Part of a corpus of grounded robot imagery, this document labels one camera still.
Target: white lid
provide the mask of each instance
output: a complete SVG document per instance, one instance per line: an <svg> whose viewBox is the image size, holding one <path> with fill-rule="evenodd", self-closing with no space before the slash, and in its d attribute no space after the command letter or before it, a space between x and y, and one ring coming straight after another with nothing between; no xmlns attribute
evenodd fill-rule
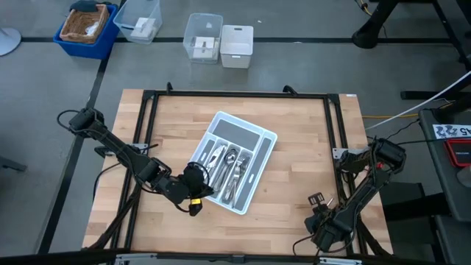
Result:
<svg viewBox="0 0 471 265"><path fill-rule="evenodd" d="M253 26L224 25L221 35L221 54L252 55Z"/></svg>

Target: metal utensil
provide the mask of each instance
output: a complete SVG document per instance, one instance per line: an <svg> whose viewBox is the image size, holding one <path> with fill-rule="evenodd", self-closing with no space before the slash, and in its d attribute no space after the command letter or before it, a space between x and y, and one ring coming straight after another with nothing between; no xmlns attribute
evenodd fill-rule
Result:
<svg viewBox="0 0 471 265"><path fill-rule="evenodd" d="M213 175L214 170L216 169L216 166L218 165L219 158L221 157L222 154L224 154L224 151L226 151L226 146L224 144L216 147L213 151L213 154L211 154L211 157L208 161L208 165L206 166L206 169L208 170L209 175ZM213 178L211 178L210 183L208 183L210 186L213 183Z"/></svg>
<svg viewBox="0 0 471 265"><path fill-rule="evenodd" d="M225 190L225 194L224 194L224 201L232 205L232 208L234 208L234 200L235 200L239 180L241 179L241 176L244 176L244 173L247 170L247 165L249 164L249 161L250 161L250 157L243 156L243 157L240 157L235 162L233 178L230 181L229 185L227 186Z"/></svg>
<svg viewBox="0 0 471 265"><path fill-rule="evenodd" d="M237 158L237 150L231 149L227 151L227 154L224 156L224 167L221 170L221 173L216 176L214 180L214 191L220 191L222 187L222 183L224 183L227 173L229 173L230 167L234 164Z"/></svg>

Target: wicker basket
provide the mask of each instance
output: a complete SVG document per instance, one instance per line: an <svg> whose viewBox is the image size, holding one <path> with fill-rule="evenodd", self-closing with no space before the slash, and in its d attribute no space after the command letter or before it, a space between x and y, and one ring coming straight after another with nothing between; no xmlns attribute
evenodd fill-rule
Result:
<svg viewBox="0 0 471 265"><path fill-rule="evenodd" d="M72 10L60 31L60 38L71 42L95 43L110 17L106 4L97 4L96 8L98 10L96 12ZM92 26L97 21L99 24L94 34L87 36L87 32L85 31L87 27Z"/></svg>

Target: blue bin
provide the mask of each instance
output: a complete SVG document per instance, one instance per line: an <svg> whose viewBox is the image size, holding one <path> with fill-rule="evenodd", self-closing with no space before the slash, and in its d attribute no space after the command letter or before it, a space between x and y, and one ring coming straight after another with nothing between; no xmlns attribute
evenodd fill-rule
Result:
<svg viewBox="0 0 471 265"><path fill-rule="evenodd" d="M116 13L118 13L118 7L114 4L110 4L107 5L107 9L110 17L108 18L108 21L103 27L102 33L100 36L98 36L95 43L86 44L62 40L59 36L64 24L60 26L59 30L56 32L56 35L54 35L54 42L58 43L62 49L67 52L68 55L94 59L105 59L106 56L110 53L116 36L119 32L119 28L113 23L113 19L115 18Z"/></svg>

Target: plastic storage bin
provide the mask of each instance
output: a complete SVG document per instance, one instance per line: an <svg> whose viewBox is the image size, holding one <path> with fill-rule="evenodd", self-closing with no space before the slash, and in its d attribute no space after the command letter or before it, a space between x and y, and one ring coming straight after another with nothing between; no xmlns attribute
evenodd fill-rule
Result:
<svg viewBox="0 0 471 265"><path fill-rule="evenodd" d="M253 26L224 25L222 27L222 66L249 68L253 52Z"/></svg>
<svg viewBox="0 0 471 265"><path fill-rule="evenodd" d="M221 40L222 17L194 13L186 25L183 46L193 63L217 63Z"/></svg>
<svg viewBox="0 0 471 265"><path fill-rule="evenodd" d="M206 198L245 214L276 141L276 133L219 111L190 159L208 169L215 192Z"/></svg>
<svg viewBox="0 0 471 265"><path fill-rule="evenodd" d="M128 41L150 44L162 26L160 0L128 0L113 22Z"/></svg>
<svg viewBox="0 0 471 265"><path fill-rule="evenodd" d="M93 44L86 43L74 43L62 40L59 35L62 30L60 26L59 30L53 37L53 41L58 43L67 54L71 56L87 57L94 59L105 59L110 53L111 48L115 42L116 36L118 35L119 29L113 24L113 18L118 12L118 7L114 4L107 5L110 17L108 18L105 26L103 27L102 33L96 39Z"/></svg>

